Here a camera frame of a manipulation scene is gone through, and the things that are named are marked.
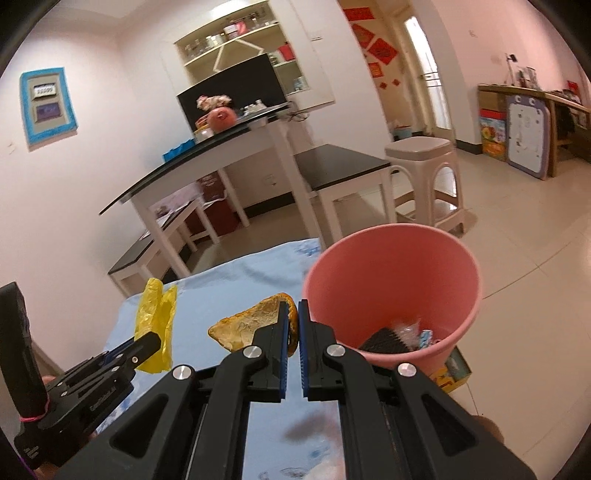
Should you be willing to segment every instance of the pink bucket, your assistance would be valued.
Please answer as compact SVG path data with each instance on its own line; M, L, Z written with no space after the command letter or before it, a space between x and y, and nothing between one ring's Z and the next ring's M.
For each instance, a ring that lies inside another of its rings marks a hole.
M385 355L359 351L393 369L409 362L431 375L443 366L474 321L482 298L476 258L453 235L424 225L380 225L354 233L324 252L304 282L313 320L357 348L397 319L421 318L433 346Z

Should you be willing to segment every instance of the silver screw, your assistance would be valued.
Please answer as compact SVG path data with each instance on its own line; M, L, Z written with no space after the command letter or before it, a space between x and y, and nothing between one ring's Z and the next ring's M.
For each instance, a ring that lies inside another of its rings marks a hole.
M398 373L403 377L414 377L417 374L417 367L413 364L400 364Z
M261 347L256 345L247 346L242 353L246 358L259 358L262 355Z
M343 356L345 354L345 347L335 343L326 347L326 353L330 356Z
M179 365L173 370L173 377L177 380L186 380L191 376L191 368L187 365Z

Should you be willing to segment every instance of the plastic stool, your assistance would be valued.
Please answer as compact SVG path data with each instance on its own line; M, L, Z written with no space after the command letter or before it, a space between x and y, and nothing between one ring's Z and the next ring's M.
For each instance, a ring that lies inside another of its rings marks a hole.
M413 187L412 192L395 200L396 206L415 201L414 214L402 217L413 223L435 226L445 231L458 225L463 230L465 210L460 168L449 140L434 137L406 138L386 146L386 158L393 168L406 173ZM435 189L435 178L443 167L449 167L453 172L457 197ZM457 208L445 218L437 220L434 213L435 200L444 200Z

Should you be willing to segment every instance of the black tv screen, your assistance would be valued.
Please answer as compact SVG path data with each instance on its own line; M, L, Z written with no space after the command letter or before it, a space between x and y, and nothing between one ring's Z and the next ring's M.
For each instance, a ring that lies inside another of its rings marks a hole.
M257 100L262 100L266 106L287 101L273 65L264 54L216 73L178 95L192 130L195 130L195 122L207 113L197 108L197 99L201 95L228 95L234 109L244 108Z

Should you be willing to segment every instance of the picture frame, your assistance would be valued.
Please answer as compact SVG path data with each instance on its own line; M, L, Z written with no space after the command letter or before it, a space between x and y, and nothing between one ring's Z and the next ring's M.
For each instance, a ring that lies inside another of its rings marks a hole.
M78 129L63 67L23 73L20 90L22 120L29 145Z

